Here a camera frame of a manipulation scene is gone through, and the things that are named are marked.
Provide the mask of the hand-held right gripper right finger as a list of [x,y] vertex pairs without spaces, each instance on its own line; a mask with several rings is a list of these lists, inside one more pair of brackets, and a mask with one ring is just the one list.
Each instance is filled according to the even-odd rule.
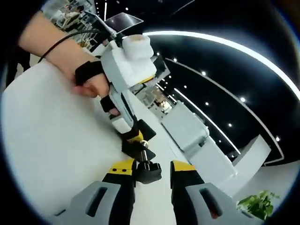
[[254,225],[255,217],[236,209],[232,198],[205,183],[193,165],[170,165],[171,202],[178,225]]

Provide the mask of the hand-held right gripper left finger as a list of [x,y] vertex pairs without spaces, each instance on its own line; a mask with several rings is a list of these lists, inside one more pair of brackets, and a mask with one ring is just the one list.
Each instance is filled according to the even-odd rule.
[[135,203],[136,160],[112,165],[102,181],[76,194],[67,209],[54,214],[55,225],[128,225]]

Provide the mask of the person's left hand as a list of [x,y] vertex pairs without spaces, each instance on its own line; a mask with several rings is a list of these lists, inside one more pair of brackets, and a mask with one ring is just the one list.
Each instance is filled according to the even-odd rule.
[[101,61],[87,61],[75,70],[75,86],[87,88],[101,98],[100,103],[105,113],[119,116],[120,112],[109,97],[108,79]]

